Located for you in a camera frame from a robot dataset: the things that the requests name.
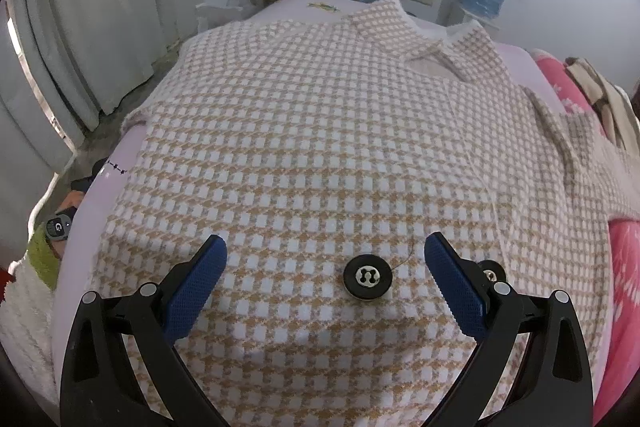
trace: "pink blanket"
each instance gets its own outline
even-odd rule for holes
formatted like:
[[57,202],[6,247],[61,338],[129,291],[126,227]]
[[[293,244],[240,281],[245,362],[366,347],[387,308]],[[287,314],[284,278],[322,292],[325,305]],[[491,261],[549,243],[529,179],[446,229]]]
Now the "pink blanket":
[[[531,52],[568,113],[590,111],[589,103],[551,55]],[[609,223],[613,271],[613,313],[609,355],[593,406],[596,425],[620,399],[640,367],[640,223]]]

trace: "sweater sleeve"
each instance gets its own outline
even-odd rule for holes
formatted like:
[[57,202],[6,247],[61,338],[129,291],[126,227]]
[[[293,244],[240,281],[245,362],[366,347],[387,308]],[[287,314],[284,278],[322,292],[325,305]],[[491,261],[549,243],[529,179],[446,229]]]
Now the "sweater sleeve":
[[175,66],[153,90],[148,99],[132,111],[122,124],[125,134],[137,124],[152,121],[152,106],[177,96],[198,96],[203,93],[203,81],[211,75],[229,70],[242,70],[244,63],[263,52],[277,39],[299,32],[307,24],[293,20],[270,24],[249,21],[232,22],[198,34],[187,40],[180,49]]
[[[537,100],[540,108],[542,102]],[[551,114],[541,110],[571,176],[596,187],[607,219],[640,219],[640,158],[619,149],[600,132],[593,113]]]

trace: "concrete floor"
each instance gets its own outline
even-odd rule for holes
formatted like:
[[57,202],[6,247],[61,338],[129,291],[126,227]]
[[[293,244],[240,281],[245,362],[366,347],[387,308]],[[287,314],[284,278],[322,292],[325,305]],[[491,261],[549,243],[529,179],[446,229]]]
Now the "concrete floor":
[[69,193],[71,181],[90,176],[94,164],[113,152],[120,141],[120,126],[124,118],[146,100],[173,68],[177,59],[178,48],[175,47],[154,63],[154,74],[148,81],[125,96],[111,114],[100,114],[98,127],[85,135],[84,143],[78,149],[73,163],[60,176],[49,199],[36,216],[36,227],[55,213]]

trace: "black button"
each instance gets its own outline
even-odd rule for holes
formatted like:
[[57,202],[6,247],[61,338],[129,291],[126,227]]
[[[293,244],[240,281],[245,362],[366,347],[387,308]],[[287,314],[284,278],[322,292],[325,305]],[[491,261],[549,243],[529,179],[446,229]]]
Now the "black button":
[[391,286],[393,278],[387,262],[370,253],[351,259],[342,274],[347,291],[364,301],[382,297]]

